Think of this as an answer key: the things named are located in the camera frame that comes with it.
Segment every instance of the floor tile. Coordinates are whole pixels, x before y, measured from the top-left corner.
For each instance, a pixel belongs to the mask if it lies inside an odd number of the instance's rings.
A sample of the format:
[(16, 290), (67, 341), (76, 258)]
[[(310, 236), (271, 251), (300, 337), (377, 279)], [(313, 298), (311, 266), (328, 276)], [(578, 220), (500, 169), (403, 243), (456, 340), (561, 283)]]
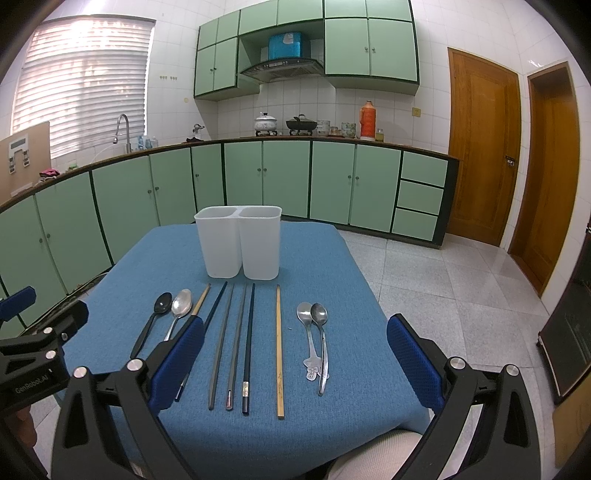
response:
[(453, 298), (445, 263), (434, 258), (386, 251), (382, 284)]
[(517, 280), (503, 275), (495, 275), (495, 278), (511, 310), (533, 315), (548, 315), (544, 304), (527, 280)]
[(455, 300), (382, 285), (379, 304), (388, 319), (402, 313), (419, 336), (433, 340), (447, 357), (466, 358)]
[(435, 258), (436, 260), (443, 260), (443, 257), (441, 256), (441, 250), (421, 247), (420, 245), (405, 244), (404, 242), (397, 242), (396, 240), (388, 240), (386, 250), (418, 255), (419, 257)]
[(378, 248), (386, 248), (386, 243), (388, 241), (387, 239), (378, 236), (361, 235), (360, 233), (347, 232), (345, 230), (339, 230), (339, 233), (347, 242), (370, 245)]
[(463, 301), (457, 309), (470, 364), (531, 367), (513, 312)]
[(353, 242), (347, 242), (347, 247), (365, 280), (381, 283), (386, 249)]
[(500, 309), (509, 308), (492, 273), (460, 265), (446, 264), (446, 267), (457, 300)]
[(484, 270), (485, 272), (489, 271), (488, 265), (486, 265), (482, 255), (474, 247), (443, 241), (441, 256), (446, 263), (463, 265), (464, 267)]

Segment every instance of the green cabinet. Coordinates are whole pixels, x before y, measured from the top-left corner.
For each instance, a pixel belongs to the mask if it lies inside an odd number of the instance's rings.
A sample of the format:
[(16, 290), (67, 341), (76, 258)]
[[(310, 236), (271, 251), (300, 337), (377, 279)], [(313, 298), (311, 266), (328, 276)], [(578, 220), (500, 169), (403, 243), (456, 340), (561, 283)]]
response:
[(322, 19), (322, 0), (278, 0), (277, 25)]
[(93, 170), (96, 203), (114, 262), (158, 226), (148, 157)]
[(193, 222), (196, 211), (190, 149), (150, 155), (150, 166), (160, 225)]
[(310, 218), (347, 224), (355, 145), (312, 142)]
[(239, 35), (277, 25), (277, 0), (269, 0), (240, 10)]
[(211, 20), (199, 27), (199, 40), (197, 41), (197, 49), (201, 50), (216, 42), (217, 37), (217, 22), (218, 19)]
[(216, 42), (227, 40), (238, 35), (238, 22), (240, 20), (240, 10), (226, 14), (217, 19)]
[(69, 293), (111, 266), (89, 173), (49, 186), (35, 197), (47, 245)]
[(365, 18), (324, 22), (324, 71), (335, 75), (369, 75), (369, 37)]
[(400, 172), (400, 150), (358, 145), (350, 224), (389, 232)]
[(408, 0), (365, 0), (368, 17), (412, 21)]
[(223, 147), (228, 205), (262, 205), (262, 142)]
[(368, 19), (371, 75), (417, 80), (417, 51), (410, 22)]
[(324, 0), (324, 16), (335, 17), (366, 17), (365, 0)]
[(223, 205), (222, 145), (191, 148), (197, 210)]
[(34, 196), (0, 213), (0, 275), (10, 295), (29, 285), (35, 289), (37, 300), (21, 313), (27, 325), (66, 295), (47, 246)]
[(263, 143), (263, 201), (283, 215), (308, 216), (310, 143), (302, 140)]

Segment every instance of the chopsticks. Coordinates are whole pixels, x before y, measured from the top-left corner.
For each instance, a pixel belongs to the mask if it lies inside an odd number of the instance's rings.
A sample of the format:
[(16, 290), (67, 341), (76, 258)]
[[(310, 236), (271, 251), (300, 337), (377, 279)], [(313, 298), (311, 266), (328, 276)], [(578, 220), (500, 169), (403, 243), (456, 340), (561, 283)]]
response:
[(234, 334), (234, 346), (232, 348), (232, 362), (230, 363), (230, 374), (228, 375), (228, 394), (226, 395), (226, 410), (234, 408), (234, 387), (236, 386), (236, 367), (238, 365), (238, 347), (240, 344), (240, 333), (242, 330), (242, 316), (244, 315), (244, 301), (246, 300), (246, 284), (242, 292), (242, 300), (238, 309), (238, 320), (236, 322), (236, 333)]
[(226, 326), (228, 325), (228, 314), (230, 313), (230, 305), (232, 304), (232, 294), (234, 293), (234, 285), (232, 284), (232, 288), (230, 289), (230, 297), (228, 298), (228, 303), (226, 305), (226, 311), (224, 312), (223, 320), (222, 320), (222, 329), (220, 330), (220, 337), (217, 342), (216, 348), (216, 356), (215, 361), (213, 364), (213, 371), (212, 377), (209, 381), (209, 403), (208, 408), (209, 410), (213, 410), (216, 401), (216, 389), (217, 389), (217, 375), (220, 370), (220, 361), (222, 359), (222, 348), (223, 348), (223, 340), (226, 336)]
[(277, 304), (275, 308), (276, 315), (276, 347), (275, 352), (277, 355), (277, 418), (285, 418), (285, 412), (283, 410), (283, 352), (281, 347), (281, 290), (277, 285)]
[(246, 351), (244, 353), (244, 377), (242, 381), (242, 413), (248, 415), (250, 406), (249, 382), (251, 378), (251, 343), (252, 343), (252, 317), (255, 310), (255, 284), (252, 284), (251, 308), (248, 313), (248, 331), (246, 333)]

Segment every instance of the tiled wall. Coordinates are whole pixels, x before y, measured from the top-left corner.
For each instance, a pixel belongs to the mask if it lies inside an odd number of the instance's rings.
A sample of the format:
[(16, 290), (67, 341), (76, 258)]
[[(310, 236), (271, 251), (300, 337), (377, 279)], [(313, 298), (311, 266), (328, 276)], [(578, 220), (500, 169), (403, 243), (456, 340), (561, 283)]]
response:
[[(66, 0), (48, 20), (92, 14), (156, 20), (148, 76), (148, 135), (155, 135), (160, 145), (175, 144), (192, 137), (193, 125), (199, 123), (207, 127), (201, 131), (202, 138), (217, 137), (217, 104), (196, 102), (193, 83), (199, 25), (223, 14), (223, 0)], [(10, 134), (14, 92), (26, 48), (21, 50), (0, 85), (0, 138)], [(114, 118), (113, 134), (116, 123)], [(66, 170), (72, 164), (83, 166), (122, 153), (125, 153), (124, 135), (120, 136), (118, 145), (105, 144), (52, 158), (52, 165)]]

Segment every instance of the faucet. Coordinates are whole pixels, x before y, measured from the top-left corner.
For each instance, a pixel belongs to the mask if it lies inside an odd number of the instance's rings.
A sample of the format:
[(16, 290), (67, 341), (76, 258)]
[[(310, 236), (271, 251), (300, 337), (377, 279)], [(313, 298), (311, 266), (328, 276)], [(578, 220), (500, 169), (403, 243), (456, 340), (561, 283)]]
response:
[(125, 126), (127, 130), (127, 145), (125, 146), (125, 152), (131, 153), (131, 142), (129, 141), (129, 118), (127, 118), (127, 115), (125, 115), (124, 113), (119, 115), (119, 119), (117, 120), (117, 131), (115, 132), (115, 138), (113, 139), (113, 143), (116, 144), (119, 141), (117, 137), (119, 135), (119, 126), (121, 124), (122, 118), (125, 118)]

